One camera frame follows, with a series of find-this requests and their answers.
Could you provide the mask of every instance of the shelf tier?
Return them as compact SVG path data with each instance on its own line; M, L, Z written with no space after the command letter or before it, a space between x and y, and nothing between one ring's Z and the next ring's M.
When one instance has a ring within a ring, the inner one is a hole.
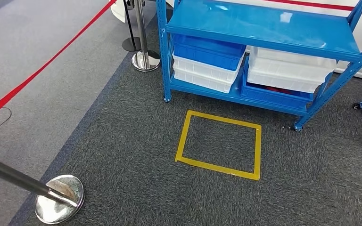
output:
M187 92L192 93L196 95L201 95L205 97L211 97L226 101L231 101L243 105L250 105L260 108L265 108L268 110L273 110L277 112L284 112L288 114L294 114L299 116L306 115L306 109L296 109L296 108L287 108L285 106L279 106L271 103L266 102L260 102L260 101L254 101L242 98L240 96L240 86L242 83L242 73L243 73L243 67L240 68L237 78L235 79L234 84L231 86L229 93L222 93L218 92L212 89L204 88L201 86L194 85L192 83L188 83L185 81L181 81L174 78L174 74L170 78L170 89L181 91L181 92Z
M345 17L182 0L166 31L348 62L361 59Z

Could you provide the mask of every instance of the stacked crates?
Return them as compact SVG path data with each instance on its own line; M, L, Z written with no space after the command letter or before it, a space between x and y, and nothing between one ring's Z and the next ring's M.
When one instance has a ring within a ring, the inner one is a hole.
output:
M252 47L244 66L241 96L304 110L336 66L332 59Z
M229 93L246 46L180 34L173 35L174 78Z

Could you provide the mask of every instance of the red object in crate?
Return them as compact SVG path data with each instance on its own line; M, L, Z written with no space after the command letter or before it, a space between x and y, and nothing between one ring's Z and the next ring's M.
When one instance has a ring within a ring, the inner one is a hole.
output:
M280 89L280 88L271 87L271 86L266 86L266 90L279 92L279 93L285 93L285 94L291 94L291 92L287 89Z

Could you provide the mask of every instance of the black stanchion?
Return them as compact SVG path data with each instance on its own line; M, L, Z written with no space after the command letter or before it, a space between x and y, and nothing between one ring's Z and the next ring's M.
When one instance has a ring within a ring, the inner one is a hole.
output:
M134 34L132 33L132 27L131 27L131 22L130 22L130 15L128 14L127 3L125 2L125 0L123 0L123 3L124 3L124 8L125 8L125 16L127 17L127 22L128 22L128 29L130 29L131 37L129 37L123 41L122 47L124 50L126 50L128 52L134 52L134 51L141 50L140 39L138 37L134 37Z
M35 214L46 224L58 224L68 220L84 202L81 181L72 175L62 175L46 185L0 162L0 178L37 196Z

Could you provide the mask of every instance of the yellow tape square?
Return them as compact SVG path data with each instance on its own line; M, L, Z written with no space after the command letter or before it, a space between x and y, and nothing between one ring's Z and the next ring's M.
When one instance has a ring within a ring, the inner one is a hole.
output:
M189 124L191 122L191 117L193 115L197 116L197 117L202 117L205 119L222 121L222 122L226 122L226 123L231 123L231 124L235 124L235 125L239 125L239 126L245 126L245 127L256 129L255 157L254 157L253 173L244 172L244 171L240 171L240 170L236 170L236 169L230 169L230 168L222 167L222 166L216 166L216 165L213 165L213 164L210 164L207 162L184 158L182 156L182 152L184 151L185 141L187 140L188 128L189 128ZM260 126L260 125L188 110L187 116L185 117L184 126L182 128L181 138L180 138L180 143L178 144L177 154L175 155L175 161L181 161L181 162L184 162L184 163L192 165L192 166L197 166L197 167L205 168L208 170L210 169L210 170L218 171L221 173L227 173L227 174L235 175L238 177L248 178L248 179L252 179L252 180L259 180L260 179L260 147L261 147L261 145L262 145L262 126Z

